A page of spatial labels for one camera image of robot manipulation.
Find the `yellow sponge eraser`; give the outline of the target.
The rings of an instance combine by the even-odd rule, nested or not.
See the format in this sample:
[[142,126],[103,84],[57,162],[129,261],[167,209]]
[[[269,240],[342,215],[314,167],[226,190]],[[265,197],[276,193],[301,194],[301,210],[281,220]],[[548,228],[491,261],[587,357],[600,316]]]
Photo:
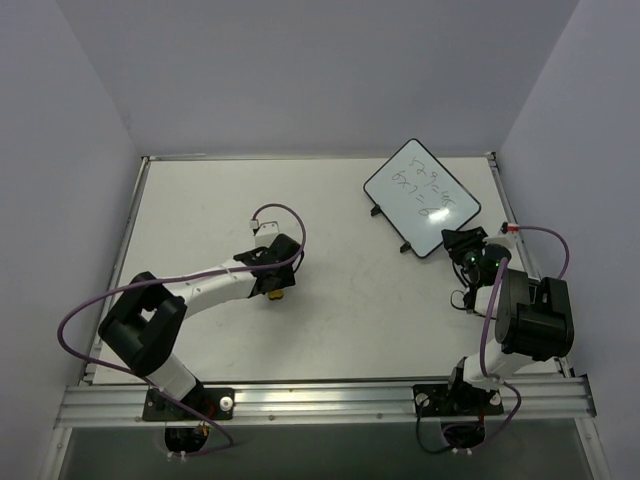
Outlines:
[[281,300],[284,297],[284,291],[283,290],[271,291],[267,294],[267,297],[270,301]]

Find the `small whiteboard black frame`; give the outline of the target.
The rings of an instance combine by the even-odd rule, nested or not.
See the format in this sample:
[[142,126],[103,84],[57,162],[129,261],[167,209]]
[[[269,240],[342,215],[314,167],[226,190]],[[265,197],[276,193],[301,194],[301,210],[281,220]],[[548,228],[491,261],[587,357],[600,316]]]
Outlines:
[[401,250],[424,259],[442,243],[441,231],[457,231],[482,210],[476,197],[419,140],[406,141],[363,184],[373,203],[401,237]]

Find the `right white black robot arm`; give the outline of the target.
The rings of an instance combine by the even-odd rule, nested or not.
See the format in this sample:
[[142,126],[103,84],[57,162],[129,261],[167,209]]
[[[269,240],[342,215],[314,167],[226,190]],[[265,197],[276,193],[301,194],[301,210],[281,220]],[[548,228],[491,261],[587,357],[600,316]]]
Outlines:
[[[535,280],[509,267],[510,247],[521,231],[559,240],[564,261],[555,277]],[[456,365],[444,388],[444,400],[464,413],[487,401],[522,368],[566,356],[575,338],[569,290],[564,276],[570,250],[564,237],[546,227],[505,222],[488,236],[477,227],[441,231],[443,246],[458,273],[466,278],[463,309],[484,318],[476,354]]]

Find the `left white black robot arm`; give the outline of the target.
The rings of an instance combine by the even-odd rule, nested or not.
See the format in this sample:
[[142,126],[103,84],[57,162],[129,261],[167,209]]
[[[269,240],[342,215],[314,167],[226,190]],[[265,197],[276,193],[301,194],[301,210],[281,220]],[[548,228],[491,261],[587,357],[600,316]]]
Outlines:
[[141,287],[123,291],[101,322],[101,340],[137,377],[167,394],[165,405],[179,419],[190,419],[205,401],[197,377],[173,353],[183,322],[204,310],[235,300],[291,287],[293,263],[301,245],[278,234],[268,246],[239,253],[214,268],[214,275],[198,272],[194,279],[172,284],[150,282],[143,272],[134,278]]

